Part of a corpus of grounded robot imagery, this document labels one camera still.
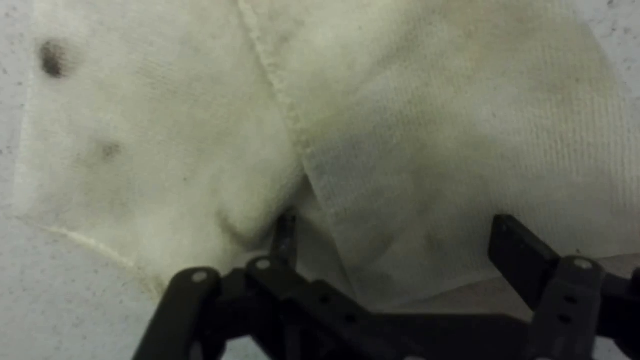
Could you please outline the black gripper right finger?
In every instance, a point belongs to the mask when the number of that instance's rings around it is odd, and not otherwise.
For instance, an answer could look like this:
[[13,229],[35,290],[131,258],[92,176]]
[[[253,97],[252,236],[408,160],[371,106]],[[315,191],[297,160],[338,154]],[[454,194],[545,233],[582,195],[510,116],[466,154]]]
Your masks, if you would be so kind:
[[640,268],[621,277],[559,255],[510,214],[491,218],[487,258],[533,311],[523,360],[594,360],[595,337],[640,360]]

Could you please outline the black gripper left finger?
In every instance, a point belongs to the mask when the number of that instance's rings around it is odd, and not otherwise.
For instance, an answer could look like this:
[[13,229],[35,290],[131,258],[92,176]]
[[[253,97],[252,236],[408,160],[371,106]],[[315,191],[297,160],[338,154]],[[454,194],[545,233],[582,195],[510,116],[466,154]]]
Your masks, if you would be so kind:
[[220,276],[180,270],[131,360],[221,360],[250,337],[269,360],[425,360],[423,347],[326,281],[295,271],[295,214],[284,211],[264,255]]

